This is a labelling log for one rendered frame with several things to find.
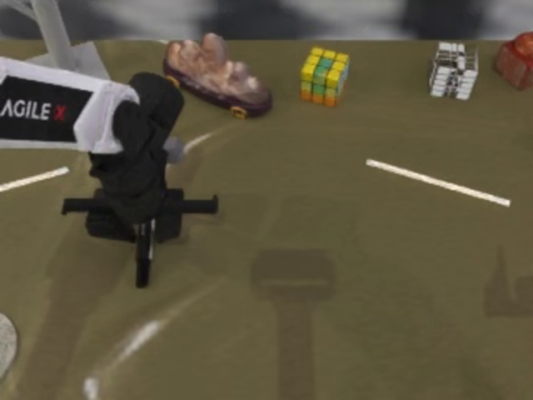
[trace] orange square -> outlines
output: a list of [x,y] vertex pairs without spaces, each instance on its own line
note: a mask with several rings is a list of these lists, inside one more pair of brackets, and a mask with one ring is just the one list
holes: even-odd
[[326,98],[324,99],[324,105],[327,107],[335,107],[336,97],[326,96]]
[[323,104],[324,96],[321,94],[313,94],[313,102],[316,104]]
[[302,100],[305,100],[306,102],[310,102],[311,101],[311,92],[308,92],[306,90],[301,90],[300,91],[300,98]]

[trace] logo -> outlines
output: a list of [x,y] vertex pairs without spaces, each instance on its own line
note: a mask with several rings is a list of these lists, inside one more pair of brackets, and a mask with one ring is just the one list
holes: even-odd
[[35,102],[32,100],[8,99],[0,109],[0,118],[20,118],[34,121],[64,122],[67,107],[53,106],[50,102]]

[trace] red box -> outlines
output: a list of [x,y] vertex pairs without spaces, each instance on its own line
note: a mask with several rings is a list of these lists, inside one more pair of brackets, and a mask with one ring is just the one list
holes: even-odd
[[496,57],[496,71],[518,90],[533,87],[533,57],[525,50],[530,43],[529,33],[520,35],[504,43]]

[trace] white plate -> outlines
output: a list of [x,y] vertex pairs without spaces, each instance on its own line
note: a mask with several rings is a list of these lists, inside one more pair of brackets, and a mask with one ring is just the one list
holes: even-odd
[[6,375],[17,354],[17,331],[12,322],[0,313],[0,380]]

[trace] gray background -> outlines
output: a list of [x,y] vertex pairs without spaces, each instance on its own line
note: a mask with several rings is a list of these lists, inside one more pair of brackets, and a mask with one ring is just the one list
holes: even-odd
[[[425,10],[406,12],[407,2]],[[533,29],[531,0],[60,0],[71,36],[228,39],[511,38]],[[2,7],[5,38],[38,38],[32,21]]]

